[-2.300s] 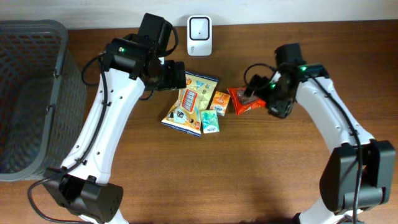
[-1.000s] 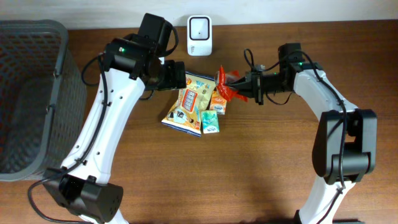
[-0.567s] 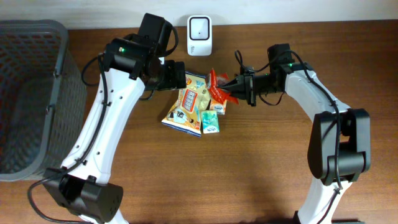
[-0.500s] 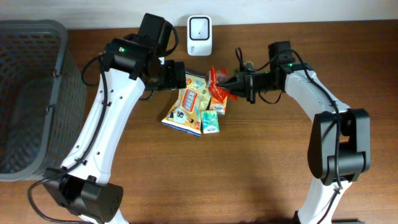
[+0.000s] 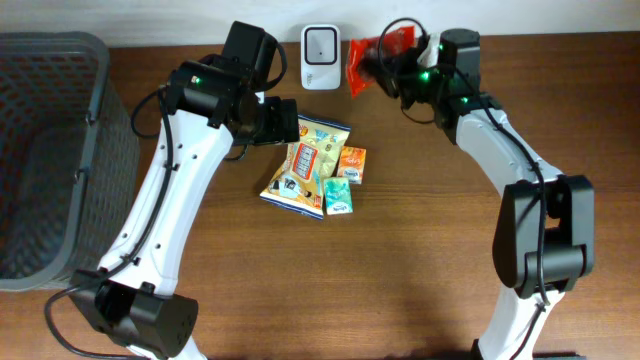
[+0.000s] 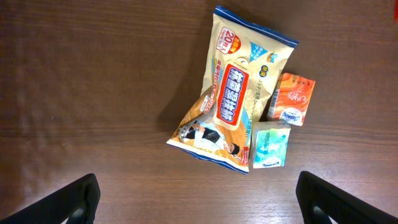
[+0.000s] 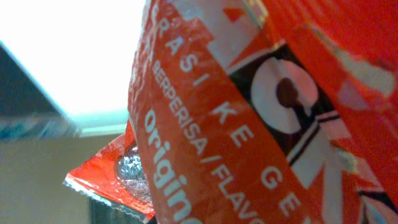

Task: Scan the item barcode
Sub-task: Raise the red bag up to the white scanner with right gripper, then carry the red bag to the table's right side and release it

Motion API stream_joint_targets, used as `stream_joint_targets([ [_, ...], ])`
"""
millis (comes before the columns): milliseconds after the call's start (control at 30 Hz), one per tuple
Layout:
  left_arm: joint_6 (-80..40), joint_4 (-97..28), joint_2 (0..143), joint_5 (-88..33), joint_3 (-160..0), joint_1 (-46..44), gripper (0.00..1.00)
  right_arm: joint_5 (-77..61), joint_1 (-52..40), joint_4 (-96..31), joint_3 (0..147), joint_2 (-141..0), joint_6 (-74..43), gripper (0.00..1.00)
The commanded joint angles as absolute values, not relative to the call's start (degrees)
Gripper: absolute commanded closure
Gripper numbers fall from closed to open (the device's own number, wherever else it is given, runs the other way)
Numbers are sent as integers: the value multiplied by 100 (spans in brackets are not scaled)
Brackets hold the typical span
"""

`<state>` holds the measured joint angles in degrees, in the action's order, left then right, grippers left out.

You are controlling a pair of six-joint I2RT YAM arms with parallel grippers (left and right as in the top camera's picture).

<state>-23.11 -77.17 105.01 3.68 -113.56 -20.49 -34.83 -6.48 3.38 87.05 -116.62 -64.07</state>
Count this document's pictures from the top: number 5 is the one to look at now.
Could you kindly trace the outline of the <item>red candy bag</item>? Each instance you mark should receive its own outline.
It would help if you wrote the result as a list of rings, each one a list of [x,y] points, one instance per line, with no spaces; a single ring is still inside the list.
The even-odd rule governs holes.
[[[353,39],[350,41],[346,64],[346,79],[352,98],[356,98],[375,82],[382,82],[385,72],[383,64],[391,67],[392,61],[409,50],[415,42],[415,27],[403,26],[385,34],[381,51],[378,51],[379,37]]]

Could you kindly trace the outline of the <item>beige wet wipes pack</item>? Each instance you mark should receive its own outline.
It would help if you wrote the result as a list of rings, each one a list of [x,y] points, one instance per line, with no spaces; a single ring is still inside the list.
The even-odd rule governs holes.
[[[314,219],[324,218],[324,185],[336,169],[351,127],[300,114],[299,141],[290,143],[284,163],[260,198]]]

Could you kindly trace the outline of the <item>orange tissue pack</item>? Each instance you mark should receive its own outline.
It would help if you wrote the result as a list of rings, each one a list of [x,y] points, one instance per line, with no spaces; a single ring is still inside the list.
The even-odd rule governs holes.
[[[346,178],[352,184],[363,181],[366,163],[366,150],[363,148],[344,146],[338,161],[337,176]]]

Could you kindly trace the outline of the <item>teal tissue pack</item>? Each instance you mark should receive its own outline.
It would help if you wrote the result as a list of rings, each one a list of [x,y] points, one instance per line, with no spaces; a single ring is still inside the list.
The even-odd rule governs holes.
[[[328,215],[353,212],[350,183],[346,178],[332,177],[324,180],[325,208]]]

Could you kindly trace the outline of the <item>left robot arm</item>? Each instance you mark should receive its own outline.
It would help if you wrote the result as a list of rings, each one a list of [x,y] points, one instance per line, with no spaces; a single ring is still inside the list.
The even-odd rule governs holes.
[[[186,61],[156,93],[162,116],[152,163],[127,220],[94,270],[78,270],[66,295],[90,326],[130,359],[201,359],[199,305],[176,294],[186,240],[217,168],[234,146],[294,143],[291,99],[260,98],[284,49],[264,29],[236,21],[221,54]]]

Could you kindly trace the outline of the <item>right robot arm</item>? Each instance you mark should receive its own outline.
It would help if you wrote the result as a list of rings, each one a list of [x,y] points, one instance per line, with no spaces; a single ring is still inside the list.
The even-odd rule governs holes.
[[[433,124],[468,154],[501,198],[492,261],[501,289],[472,359],[531,359],[554,307],[595,264],[595,192],[540,157],[480,88],[480,35],[423,32],[405,50],[381,36],[362,64],[402,110],[428,104]]]

